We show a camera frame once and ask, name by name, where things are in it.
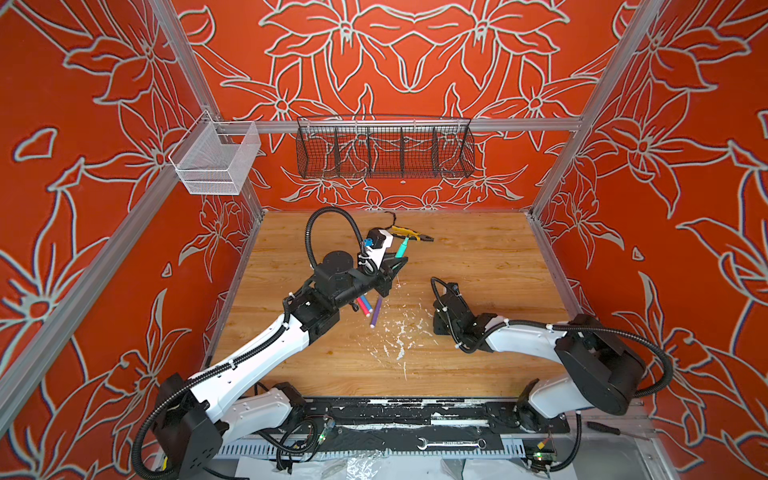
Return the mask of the pink marker pen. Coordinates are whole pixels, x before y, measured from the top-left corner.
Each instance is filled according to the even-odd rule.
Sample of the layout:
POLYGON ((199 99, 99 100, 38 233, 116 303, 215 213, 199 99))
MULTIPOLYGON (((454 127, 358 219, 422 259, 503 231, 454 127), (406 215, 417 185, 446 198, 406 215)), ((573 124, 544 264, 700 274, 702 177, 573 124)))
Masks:
POLYGON ((371 313, 370 313, 370 314, 368 314, 368 311, 366 310, 365 306, 364 306, 364 305, 363 305, 363 303, 361 302, 361 299, 360 299, 360 297, 358 297, 358 298, 357 298, 357 303, 359 304, 359 306, 360 306, 360 308, 361 308, 361 310, 362 310, 363 314, 364 314, 366 317, 369 317, 369 316, 371 315, 371 313))

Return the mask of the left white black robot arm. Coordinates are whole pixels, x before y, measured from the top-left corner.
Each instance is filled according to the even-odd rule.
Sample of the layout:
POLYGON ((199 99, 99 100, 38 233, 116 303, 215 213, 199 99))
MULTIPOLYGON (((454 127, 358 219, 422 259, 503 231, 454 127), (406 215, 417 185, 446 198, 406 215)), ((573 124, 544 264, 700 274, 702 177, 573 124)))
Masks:
POLYGON ((304 232, 311 276, 283 299, 277 319, 245 346, 189 378, 174 374, 161 384, 133 441, 134 473, 142 479, 189 478, 205 470, 222 445, 283 426, 303 402, 291 385, 279 384, 256 396, 247 391, 333 328, 343 307, 371 290, 382 297, 389 294, 408 262, 391 252, 393 241, 389 228, 361 233, 354 218, 339 207, 313 212, 304 232), (316 259, 312 229, 330 213, 351 226, 356 255, 336 250, 316 259))

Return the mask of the silver wrench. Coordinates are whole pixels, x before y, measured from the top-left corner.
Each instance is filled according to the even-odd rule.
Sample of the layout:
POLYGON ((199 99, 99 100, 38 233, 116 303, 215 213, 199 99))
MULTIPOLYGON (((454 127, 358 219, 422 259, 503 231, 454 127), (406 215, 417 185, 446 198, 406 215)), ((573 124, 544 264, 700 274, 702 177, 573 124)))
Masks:
POLYGON ((443 441, 430 441, 426 438, 420 437, 417 439, 417 449, 426 451, 428 449, 469 449, 469 450, 484 450, 487 443, 484 439, 479 440, 443 440, 443 441))

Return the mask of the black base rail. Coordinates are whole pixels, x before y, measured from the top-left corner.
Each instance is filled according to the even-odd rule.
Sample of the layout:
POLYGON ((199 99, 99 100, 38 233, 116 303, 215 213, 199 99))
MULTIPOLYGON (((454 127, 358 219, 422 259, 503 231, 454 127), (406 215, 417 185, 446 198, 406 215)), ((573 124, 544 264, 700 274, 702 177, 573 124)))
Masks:
POLYGON ((442 457, 523 455, 523 440, 533 434, 514 417, 508 399, 421 397, 308 397, 306 415, 317 424, 332 420, 318 453, 382 453, 442 457), (430 441, 484 439, 484 450, 417 449, 430 441))

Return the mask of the green marker pen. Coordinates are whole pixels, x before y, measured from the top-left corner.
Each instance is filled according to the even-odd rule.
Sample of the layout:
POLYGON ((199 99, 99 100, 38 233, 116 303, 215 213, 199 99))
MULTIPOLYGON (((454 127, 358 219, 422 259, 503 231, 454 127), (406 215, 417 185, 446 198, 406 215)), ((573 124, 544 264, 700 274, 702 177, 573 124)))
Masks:
POLYGON ((408 244, 409 244, 409 239, 405 238, 402 241, 402 243, 400 244, 400 246, 399 246, 399 248, 398 248, 398 250, 397 250, 397 252, 395 254, 396 258, 403 258, 405 256, 407 248, 408 248, 408 244))

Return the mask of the blue marker pen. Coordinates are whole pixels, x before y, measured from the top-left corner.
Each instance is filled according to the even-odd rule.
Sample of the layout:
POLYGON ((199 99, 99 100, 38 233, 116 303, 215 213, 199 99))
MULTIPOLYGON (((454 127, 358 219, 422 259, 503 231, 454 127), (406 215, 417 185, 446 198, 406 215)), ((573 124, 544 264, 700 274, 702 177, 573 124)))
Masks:
POLYGON ((361 302, 363 303, 363 305, 365 306, 366 310, 368 311, 368 314, 370 314, 373 311, 373 308, 372 308, 370 302, 367 300, 367 298, 364 295, 361 296, 360 299, 361 299, 361 302))

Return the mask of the purple marker pen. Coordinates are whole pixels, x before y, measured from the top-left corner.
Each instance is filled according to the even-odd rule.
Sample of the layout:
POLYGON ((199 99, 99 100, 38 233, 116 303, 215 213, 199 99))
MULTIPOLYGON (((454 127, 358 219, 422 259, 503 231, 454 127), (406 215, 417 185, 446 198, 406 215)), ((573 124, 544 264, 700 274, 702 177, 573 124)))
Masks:
POLYGON ((378 321, 381 317, 383 302, 384 302, 384 298, 379 296, 372 310, 371 322, 370 322, 371 328, 375 328, 378 324, 378 321))

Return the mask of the clear plastic wall bin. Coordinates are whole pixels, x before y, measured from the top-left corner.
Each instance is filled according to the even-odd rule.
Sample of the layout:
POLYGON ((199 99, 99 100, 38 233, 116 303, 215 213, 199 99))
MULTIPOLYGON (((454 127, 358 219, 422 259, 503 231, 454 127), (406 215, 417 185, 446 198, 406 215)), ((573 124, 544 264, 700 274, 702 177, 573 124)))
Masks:
POLYGON ((202 121, 169 154, 170 163, 191 195, 235 196, 241 193, 261 150, 257 127, 247 123, 239 142, 229 143, 218 123, 202 121))

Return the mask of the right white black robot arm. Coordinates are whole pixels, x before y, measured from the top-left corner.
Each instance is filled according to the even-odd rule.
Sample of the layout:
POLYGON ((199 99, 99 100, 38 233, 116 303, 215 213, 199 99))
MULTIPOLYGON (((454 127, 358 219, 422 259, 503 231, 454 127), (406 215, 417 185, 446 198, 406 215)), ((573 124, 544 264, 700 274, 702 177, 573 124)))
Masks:
POLYGON ((558 378, 530 381, 515 401, 515 416, 526 430, 590 408, 621 416, 633 400, 661 392, 674 379, 674 362, 661 346, 638 334, 608 328, 593 316, 578 314, 565 323, 541 323, 495 313, 476 315, 456 283, 433 277, 430 286, 435 296, 434 330, 450 336, 457 350, 522 354, 563 367, 558 378))

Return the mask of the black screwdriver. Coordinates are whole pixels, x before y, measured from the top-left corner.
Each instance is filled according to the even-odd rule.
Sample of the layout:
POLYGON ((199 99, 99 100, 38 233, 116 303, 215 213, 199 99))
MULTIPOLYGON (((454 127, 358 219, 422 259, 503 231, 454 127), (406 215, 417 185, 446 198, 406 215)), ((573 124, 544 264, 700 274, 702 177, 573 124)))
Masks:
POLYGON ((634 438, 634 439, 649 441, 649 438, 647 438, 647 437, 644 437, 644 436, 641 436, 641 435, 638 435, 638 434, 629 433, 628 431, 624 431, 624 430, 621 430, 621 429, 619 429, 617 427, 609 426, 609 425, 606 425, 606 424, 603 424, 603 423, 599 423, 599 422, 595 422, 595 421, 588 421, 586 423, 586 425, 587 425, 588 429, 590 429, 592 431, 595 431, 595 432, 599 432, 599 433, 603 433, 603 434, 609 434, 609 435, 614 435, 614 436, 626 436, 626 437, 630 437, 630 438, 634 438))

